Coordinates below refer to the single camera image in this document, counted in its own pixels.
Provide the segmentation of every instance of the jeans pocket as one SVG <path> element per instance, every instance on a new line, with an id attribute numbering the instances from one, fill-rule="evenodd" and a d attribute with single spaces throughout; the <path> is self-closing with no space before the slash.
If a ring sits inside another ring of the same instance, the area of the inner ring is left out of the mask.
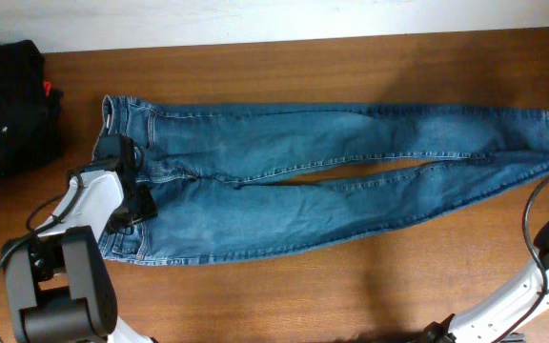
<path id="1" fill-rule="evenodd" d="M 137 145 L 150 149 L 153 147 L 153 117 L 152 109 L 143 106 L 129 105 L 125 134 Z"/>
<path id="2" fill-rule="evenodd" d="M 116 233 L 113 241 L 112 252 L 124 258 L 141 259 L 141 251 L 144 246 L 143 223 L 135 225 L 131 234 Z"/>

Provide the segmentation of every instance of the black cloth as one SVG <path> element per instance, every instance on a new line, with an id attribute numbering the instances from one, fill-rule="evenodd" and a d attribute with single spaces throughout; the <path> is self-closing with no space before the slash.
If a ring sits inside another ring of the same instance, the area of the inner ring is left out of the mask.
<path id="1" fill-rule="evenodd" d="M 61 91 L 44 91 L 44 56 L 27 40 L 0 45 L 0 177 L 61 154 Z"/>

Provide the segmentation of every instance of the denim fabric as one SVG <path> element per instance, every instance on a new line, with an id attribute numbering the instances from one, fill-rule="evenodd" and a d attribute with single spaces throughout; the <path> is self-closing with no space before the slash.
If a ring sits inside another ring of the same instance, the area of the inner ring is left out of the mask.
<path id="1" fill-rule="evenodd" d="M 401 229 L 549 174 L 549 111 L 433 105 L 162 106 L 106 96 L 101 135 L 144 148 L 158 217 L 105 258 L 198 265 L 275 257 Z M 420 167 L 307 186 L 343 164 Z"/>

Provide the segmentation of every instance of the blue jeans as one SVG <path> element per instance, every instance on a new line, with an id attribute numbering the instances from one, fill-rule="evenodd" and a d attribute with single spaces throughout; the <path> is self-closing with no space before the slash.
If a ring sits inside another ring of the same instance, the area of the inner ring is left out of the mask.
<path id="1" fill-rule="evenodd" d="M 432 105 L 164 106 L 106 96 L 101 135 L 142 146 L 155 219 L 105 258 L 200 265 L 305 252 L 424 222 L 549 174 L 549 111 Z M 344 164 L 420 167 L 306 186 Z"/>

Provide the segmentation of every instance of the white wall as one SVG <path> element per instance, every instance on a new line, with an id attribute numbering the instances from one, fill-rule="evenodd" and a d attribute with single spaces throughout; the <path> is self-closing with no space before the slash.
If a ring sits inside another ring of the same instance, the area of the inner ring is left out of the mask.
<path id="1" fill-rule="evenodd" d="M 549 26 L 549 0 L 3 0 L 43 52 Z"/>

